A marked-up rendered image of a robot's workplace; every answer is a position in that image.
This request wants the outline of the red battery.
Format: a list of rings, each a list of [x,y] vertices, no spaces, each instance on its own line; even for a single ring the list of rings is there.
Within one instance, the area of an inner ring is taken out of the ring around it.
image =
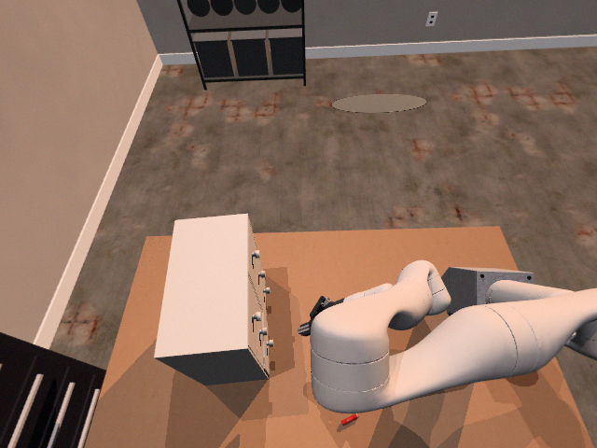
[[[355,420],[356,418],[358,418],[358,414],[357,414],[357,413],[356,413],[356,414],[354,414],[354,415],[352,415],[352,416],[350,416],[350,417],[348,417],[348,418],[346,418],[346,419],[344,419],[344,420],[342,420],[342,421],[341,421],[341,423],[342,423],[342,425],[344,426],[344,425],[346,425],[346,424],[348,424],[348,423],[352,422],[352,421],[353,421],[353,420]]]

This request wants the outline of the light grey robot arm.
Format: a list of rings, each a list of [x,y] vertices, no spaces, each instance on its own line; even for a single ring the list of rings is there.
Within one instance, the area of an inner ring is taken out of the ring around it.
[[[455,312],[419,343],[389,356],[388,328],[412,329],[450,305],[436,267],[417,260],[394,286],[355,293],[319,313],[310,339],[315,400],[335,413],[367,413],[538,371],[564,346],[597,360],[597,288],[574,292],[510,280],[493,283],[486,304]]]

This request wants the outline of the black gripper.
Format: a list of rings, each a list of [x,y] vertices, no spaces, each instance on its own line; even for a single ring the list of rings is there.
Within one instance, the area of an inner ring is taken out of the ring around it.
[[[300,334],[301,336],[309,336],[311,335],[311,325],[312,322],[314,320],[314,318],[321,313],[322,311],[324,311],[325,309],[343,303],[345,298],[338,300],[338,301],[330,301],[329,298],[321,296],[320,299],[318,300],[318,302],[315,304],[315,306],[313,307],[311,313],[310,313],[310,317],[311,320],[307,323],[304,323],[302,325],[300,325],[300,328],[298,328],[298,334]],[[334,304],[334,305],[333,305]]]

